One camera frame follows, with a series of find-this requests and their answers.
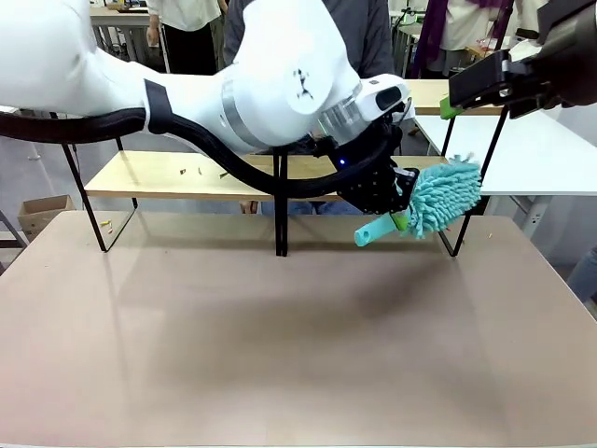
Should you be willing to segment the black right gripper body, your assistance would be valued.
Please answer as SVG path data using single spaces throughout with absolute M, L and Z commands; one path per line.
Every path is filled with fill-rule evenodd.
M 509 51 L 512 119 L 557 105 L 596 103 L 596 3 L 549 1 L 538 9 L 539 37 Z

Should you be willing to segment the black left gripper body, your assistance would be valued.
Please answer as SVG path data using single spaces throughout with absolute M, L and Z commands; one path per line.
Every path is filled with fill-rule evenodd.
M 399 166 L 393 155 L 401 139 L 402 131 L 395 124 L 373 123 L 343 146 L 330 137 L 315 142 L 313 155 L 328 157 L 337 172 L 377 155 L 375 162 L 344 183 L 337 194 L 365 214 L 395 213 L 406 210 L 410 203 L 401 200 L 395 186 L 394 168 Z

